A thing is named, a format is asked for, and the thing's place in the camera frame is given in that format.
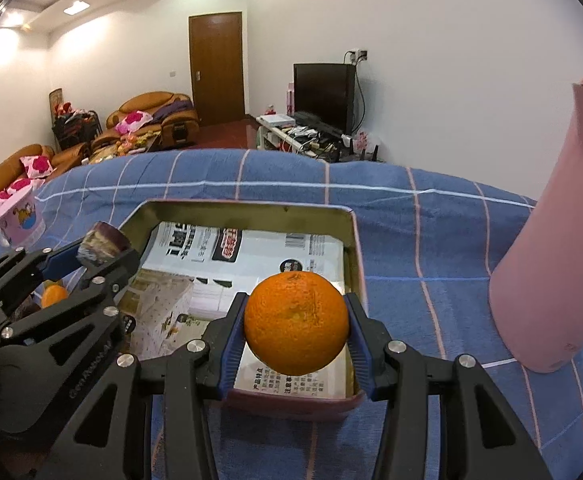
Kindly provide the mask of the black television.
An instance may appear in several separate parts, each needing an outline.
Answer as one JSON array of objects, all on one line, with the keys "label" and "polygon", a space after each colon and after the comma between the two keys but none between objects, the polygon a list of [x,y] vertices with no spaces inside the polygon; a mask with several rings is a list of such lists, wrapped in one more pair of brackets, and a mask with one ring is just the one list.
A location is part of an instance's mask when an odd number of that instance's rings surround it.
[{"label": "black television", "polygon": [[346,63],[293,65],[293,117],[350,134],[353,128],[357,69]]}]

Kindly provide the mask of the cluttered coffee table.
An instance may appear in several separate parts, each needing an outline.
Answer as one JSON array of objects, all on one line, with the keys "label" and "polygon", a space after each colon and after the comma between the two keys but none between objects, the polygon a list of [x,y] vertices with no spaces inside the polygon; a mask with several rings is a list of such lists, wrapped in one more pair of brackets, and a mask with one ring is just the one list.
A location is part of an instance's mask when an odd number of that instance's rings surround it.
[{"label": "cluttered coffee table", "polygon": [[108,130],[90,144],[90,154],[82,160],[82,165],[95,165],[117,157],[158,151],[159,148],[159,130],[142,129],[130,134]]}]

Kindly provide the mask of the pink thermos jug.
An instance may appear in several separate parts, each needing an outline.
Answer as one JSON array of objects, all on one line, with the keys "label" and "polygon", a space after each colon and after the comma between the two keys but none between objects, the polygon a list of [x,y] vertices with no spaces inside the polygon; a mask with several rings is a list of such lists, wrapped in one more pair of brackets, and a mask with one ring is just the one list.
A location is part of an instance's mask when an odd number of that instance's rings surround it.
[{"label": "pink thermos jug", "polygon": [[583,80],[561,154],[490,278],[495,326],[512,356],[553,373],[583,348]]}]

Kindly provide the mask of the pink metal tin box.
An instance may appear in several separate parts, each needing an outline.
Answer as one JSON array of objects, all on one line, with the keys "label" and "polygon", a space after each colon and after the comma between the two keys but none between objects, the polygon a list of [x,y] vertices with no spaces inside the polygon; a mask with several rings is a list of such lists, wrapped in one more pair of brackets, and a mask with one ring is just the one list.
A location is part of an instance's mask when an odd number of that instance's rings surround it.
[{"label": "pink metal tin box", "polygon": [[[150,200],[121,226],[140,255],[120,308],[136,321],[130,349],[139,359],[167,356],[226,315],[238,292],[271,275],[308,271],[342,294],[366,298],[352,210],[339,206]],[[342,420],[363,401],[348,352],[301,377],[271,370],[244,349],[228,404],[256,414]]]}]

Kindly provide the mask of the large orange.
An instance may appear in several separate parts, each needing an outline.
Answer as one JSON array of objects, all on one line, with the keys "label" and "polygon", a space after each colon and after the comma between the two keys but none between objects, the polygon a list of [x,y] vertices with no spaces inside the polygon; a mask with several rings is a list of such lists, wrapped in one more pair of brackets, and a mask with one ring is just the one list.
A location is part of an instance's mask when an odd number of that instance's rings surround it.
[{"label": "large orange", "polygon": [[266,278],[244,308],[251,352],[275,372],[302,376],[331,364],[346,345],[349,312],[339,290],[319,274]]}]

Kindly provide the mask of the small orange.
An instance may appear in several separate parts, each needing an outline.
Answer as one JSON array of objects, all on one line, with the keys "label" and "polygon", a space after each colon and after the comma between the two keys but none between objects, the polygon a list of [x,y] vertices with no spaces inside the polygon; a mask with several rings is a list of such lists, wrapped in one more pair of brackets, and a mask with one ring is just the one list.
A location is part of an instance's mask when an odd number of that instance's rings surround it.
[{"label": "small orange", "polygon": [[41,308],[46,309],[53,304],[65,300],[69,297],[69,292],[64,288],[64,285],[52,283],[47,285],[41,296]]}]

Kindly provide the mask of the pink floral cushion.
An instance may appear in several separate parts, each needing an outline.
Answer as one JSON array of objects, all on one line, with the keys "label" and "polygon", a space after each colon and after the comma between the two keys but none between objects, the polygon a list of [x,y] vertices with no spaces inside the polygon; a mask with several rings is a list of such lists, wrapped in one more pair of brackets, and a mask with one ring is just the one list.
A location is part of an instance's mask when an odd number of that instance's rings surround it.
[{"label": "pink floral cushion", "polygon": [[151,114],[144,112],[143,110],[134,110],[134,112],[126,115],[120,122],[117,122],[113,127],[117,133],[121,136],[127,136],[128,134],[135,133],[142,127],[150,124],[154,120]]}]

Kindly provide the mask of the white tv stand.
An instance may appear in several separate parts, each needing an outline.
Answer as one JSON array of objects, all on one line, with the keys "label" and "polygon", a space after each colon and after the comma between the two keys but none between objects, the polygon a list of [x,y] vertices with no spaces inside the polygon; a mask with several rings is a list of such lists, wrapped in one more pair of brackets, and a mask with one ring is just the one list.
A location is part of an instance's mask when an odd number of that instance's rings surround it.
[{"label": "white tv stand", "polygon": [[261,115],[256,118],[256,147],[320,159],[324,162],[379,162],[379,145],[366,132],[354,136],[335,129],[300,126],[285,115]]}]

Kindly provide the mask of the brown leather sofa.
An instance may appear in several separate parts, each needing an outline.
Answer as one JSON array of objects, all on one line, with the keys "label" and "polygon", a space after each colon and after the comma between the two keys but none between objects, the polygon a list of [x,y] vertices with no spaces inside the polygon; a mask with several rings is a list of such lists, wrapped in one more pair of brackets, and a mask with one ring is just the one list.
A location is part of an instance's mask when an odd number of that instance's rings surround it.
[{"label": "brown leather sofa", "polygon": [[46,180],[52,180],[80,166],[82,159],[87,156],[87,148],[82,143],[59,154],[51,146],[43,144],[30,144],[20,148],[0,163],[0,192],[6,191],[9,185],[26,176],[26,168],[20,162],[20,158],[24,156],[46,156],[52,165],[52,174]]}]

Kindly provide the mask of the printed paper liner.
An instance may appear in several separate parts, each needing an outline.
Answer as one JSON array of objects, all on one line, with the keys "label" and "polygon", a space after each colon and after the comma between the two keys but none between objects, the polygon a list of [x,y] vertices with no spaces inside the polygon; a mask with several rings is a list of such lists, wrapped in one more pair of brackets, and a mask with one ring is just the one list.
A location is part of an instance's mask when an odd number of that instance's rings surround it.
[{"label": "printed paper liner", "polygon": [[135,318],[130,350],[167,356],[223,318],[240,292],[286,271],[311,271],[345,288],[343,245],[329,235],[210,228],[161,222],[120,308]]}]

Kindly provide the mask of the brown wooden door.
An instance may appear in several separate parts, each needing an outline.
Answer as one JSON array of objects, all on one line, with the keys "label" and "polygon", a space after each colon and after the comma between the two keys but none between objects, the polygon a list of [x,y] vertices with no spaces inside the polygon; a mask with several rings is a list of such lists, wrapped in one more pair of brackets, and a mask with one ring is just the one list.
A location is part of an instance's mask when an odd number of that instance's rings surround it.
[{"label": "brown wooden door", "polygon": [[188,20],[192,99],[203,127],[244,118],[242,13],[191,16]]}]

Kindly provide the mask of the black rack with items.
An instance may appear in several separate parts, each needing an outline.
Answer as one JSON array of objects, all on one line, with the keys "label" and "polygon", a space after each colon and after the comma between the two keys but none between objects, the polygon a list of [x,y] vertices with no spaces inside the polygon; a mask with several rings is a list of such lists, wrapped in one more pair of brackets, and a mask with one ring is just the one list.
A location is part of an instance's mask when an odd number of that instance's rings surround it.
[{"label": "black rack with items", "polygon": [[62,89],[49,93],[52,133],[61,151],[74,148],[78,144],[90,143],[101,133],[99,117],[94,110],[74,108],[64,99]]}]

